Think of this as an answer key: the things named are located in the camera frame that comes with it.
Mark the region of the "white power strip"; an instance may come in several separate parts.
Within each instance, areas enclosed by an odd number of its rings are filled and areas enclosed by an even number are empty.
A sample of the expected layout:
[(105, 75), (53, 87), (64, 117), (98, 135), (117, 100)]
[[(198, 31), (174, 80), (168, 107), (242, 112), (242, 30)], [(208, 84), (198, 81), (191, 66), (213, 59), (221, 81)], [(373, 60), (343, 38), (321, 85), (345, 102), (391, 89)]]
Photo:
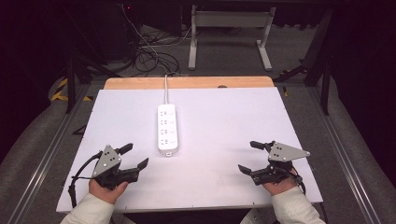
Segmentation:
[(171, 157), (178, 151), (177, 113), (171, 104), (159, 105), (157, 110), (158, 149)]

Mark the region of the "wooden table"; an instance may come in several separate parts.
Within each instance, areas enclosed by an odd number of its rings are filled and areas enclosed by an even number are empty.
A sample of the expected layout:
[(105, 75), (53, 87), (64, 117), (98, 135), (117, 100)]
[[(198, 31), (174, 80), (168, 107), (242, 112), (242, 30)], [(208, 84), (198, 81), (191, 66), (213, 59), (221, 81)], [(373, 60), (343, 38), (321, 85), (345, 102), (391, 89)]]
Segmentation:
[[(274, 87), (270, 77), (169, 77), (169, 89), (267, 88)], [(158, 90), (164, 88), (163, 77), (113, 77), (105, 90)]]

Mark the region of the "white board sheet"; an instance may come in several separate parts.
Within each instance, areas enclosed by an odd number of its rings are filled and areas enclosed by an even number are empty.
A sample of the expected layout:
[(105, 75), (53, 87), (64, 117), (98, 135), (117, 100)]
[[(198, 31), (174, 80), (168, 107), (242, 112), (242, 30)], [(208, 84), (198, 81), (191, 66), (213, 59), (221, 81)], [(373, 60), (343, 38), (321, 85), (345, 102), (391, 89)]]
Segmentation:
[[(165, 100), (177, 112), (178, 151), (171, 157), (157, 140), (157, 108)], [(253, 141), (301, 145), (276, 88), (101, 90), (69, 173), (81, 174), (82, 198), (94, 168), (88, 158), (106, 146), (132, 144), (121, 168), (142, 160), (148, 166), (117, 200), (121, 213), (262, 207), (269, 193), (239, 170), (268, 164)]]

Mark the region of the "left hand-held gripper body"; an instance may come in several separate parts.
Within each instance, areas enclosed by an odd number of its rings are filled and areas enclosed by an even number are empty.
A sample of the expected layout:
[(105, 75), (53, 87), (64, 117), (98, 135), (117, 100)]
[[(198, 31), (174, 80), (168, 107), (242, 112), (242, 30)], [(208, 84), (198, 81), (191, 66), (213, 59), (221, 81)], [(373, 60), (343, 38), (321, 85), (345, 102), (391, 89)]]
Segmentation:
[(139, 169), (121, 170), (121, 155), (111, 145), (107, 145), (99, 161), (95, 164), (92, 178), (103, 188), (114, 189), (122, 182), (136, 182)]

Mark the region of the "white metal desk frame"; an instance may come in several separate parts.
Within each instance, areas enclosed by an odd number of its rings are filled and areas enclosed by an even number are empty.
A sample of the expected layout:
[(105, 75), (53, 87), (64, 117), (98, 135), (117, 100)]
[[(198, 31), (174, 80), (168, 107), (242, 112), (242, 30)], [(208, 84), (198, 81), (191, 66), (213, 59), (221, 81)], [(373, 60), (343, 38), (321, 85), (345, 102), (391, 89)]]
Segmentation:
[(272, 71), (266, 41), (271, 30), (276, 8), (271, 7), (265, 12), (235, 12), (235, 11), (202, 11), (196, 5), (191, 8), (191, 43), (188, 68), (194, 70), (197, 57), (197, 27), (245, 27), (262, 28), (262, 38), (256, 41), (266, 71)]

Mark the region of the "person's left hand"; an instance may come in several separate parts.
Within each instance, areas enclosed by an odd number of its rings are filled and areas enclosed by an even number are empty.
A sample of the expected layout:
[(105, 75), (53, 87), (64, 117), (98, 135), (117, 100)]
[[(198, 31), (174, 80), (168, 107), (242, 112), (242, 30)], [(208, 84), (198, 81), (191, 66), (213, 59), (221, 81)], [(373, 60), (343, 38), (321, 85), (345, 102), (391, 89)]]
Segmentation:
[(122, 182), (114, 189), (107, 189), (101, 187), (94, 179), (89, 181), (89, 193), (96, 198), (110, 204), (115, 204), (117, 199), (127, 189), (128, 183)]

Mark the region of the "black metal stand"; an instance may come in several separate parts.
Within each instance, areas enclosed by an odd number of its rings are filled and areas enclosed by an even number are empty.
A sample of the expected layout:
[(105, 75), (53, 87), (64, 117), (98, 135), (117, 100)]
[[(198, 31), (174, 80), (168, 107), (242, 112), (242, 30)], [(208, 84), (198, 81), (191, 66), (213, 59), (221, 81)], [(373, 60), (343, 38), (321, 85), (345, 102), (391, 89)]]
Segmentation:
[(98, 45), (87, 37), (90, 27), (79, 26), (80, 19), (76, 20), (73, 8), (74, 6), (63, 4), (58, 4), (53, 8), (53, 10), (58, 9), (55, 14), (55, 18), (58, 18), (56, 27), (67, 58), (67, 113), (75, 107), (77, 102), (76, 78), (82, 84), (90, 84), (93, 73), (107, 77), (118, 76), (114, 71), (104, 67), (106, 60), (99, 54)]
[(304, 84), (307, 87), (314, 87), (321, 79), (320, 107), (325, 115), (329, 114), (328, 98), (331, 74), (330, 66), (324, 58), (323, 42), (325, 40), (328, 27), (331, 23), (331, 19), (332, 10), (327, 9), (318, 25), (318, 28), (314, 34), (307, 53), (301, 61), (301, 64), (290, 71), (284, 70), (280, 73), (279, 77), (273, 79), (275, 83), (280, 83), (298, 74), (306, 73)]

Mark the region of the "yellow black hazard tape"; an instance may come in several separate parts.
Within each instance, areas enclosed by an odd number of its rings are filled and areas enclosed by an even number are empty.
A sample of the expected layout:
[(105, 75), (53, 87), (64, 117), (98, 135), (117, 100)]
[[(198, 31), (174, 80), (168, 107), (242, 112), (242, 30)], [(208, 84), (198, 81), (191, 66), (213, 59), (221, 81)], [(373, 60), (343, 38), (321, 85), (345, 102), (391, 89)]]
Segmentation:
[[(68, 101), (68, 96), (62, 95), (62, 91), (63, 91), (64, 87), (66, 86), (66, 84), (67, 84), (67, 77), (64, 77), (62, 79), (62, 81), (60, 82), (60, 84), (58, 85), (55, 93), (52, 95), (51, 101), (58, 101), (58, 100), (59, 101)], [(91, 102), (91, 101), (93, 101), (93, 96), (87, 95), (83, 98), (83, 101)]]

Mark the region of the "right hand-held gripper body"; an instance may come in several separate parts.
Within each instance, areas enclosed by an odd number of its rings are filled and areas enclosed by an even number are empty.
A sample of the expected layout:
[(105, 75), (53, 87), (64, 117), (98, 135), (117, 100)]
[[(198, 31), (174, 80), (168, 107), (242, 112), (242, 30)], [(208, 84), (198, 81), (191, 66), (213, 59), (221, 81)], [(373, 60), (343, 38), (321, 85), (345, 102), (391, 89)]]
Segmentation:
[(303, 178), (294, 174), (293, 161), (310, 156), (308, 151), (291, 147), (276, 141), (267, 144), (268, 166), (264, 169), (253, 171), (251, 177), (256, 185), (265, 183), (279, 183), (290, 177), (298, 185), (303, 184)]

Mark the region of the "aluminium floor rail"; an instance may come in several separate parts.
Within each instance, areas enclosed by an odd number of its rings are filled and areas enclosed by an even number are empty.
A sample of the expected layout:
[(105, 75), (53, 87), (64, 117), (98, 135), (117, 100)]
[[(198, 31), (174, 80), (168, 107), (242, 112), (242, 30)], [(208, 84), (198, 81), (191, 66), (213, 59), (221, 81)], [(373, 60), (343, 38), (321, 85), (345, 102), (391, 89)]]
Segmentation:
[(49, 169), (52, 165), (60, 147), (64, 141), (65, 132), (68, 129), (71, 120), (76, 114), (77, 108), (83, 101), (84, 96), (90, 88), (89, 84), (82, 84), (77, 90), (75, 104), (64, 114), (62, 122), (55, 134), (53, 135), (49, 146), (47, 147), (42, 160), (35, 168), (33, 175), (24, 190), (19, 202), (17, 203), (12, 215), (7, 221), (7, 224), (22, 224), (35, 196), (37, 195)]
[(346, 149), (344, 148), (344, 145), (342, 144), (330, 117), (324, 113), (324, 110), (321, 107), (320, 96), (317, 90), (315, 88), (308, 87), (307, 91), (318, 110), (321, 120), (324, 123), (326, 132), (330, 136), (335, 156), (343, 170), (346, 181), (352, 190), (352, 193), (359, 205), (366, 223), (382, 224), (377, 212), (375, 211), (374, 205), (372, 204), (367, 191), (361, 182), (361, 178), (359, 177), (354, 165), (347, 155)]

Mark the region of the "person's right hand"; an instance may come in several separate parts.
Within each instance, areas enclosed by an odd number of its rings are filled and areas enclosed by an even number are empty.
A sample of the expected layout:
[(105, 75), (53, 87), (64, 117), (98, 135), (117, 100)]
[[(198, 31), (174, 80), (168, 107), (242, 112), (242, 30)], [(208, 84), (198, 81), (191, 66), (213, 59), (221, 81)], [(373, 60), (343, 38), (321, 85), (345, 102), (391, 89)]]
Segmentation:
[(262, 185), (271, 195), (277, 195), (292, 189), (297, 186), (293, 179), (290, 177), (282, 180), (279, 183), (265, 183)]

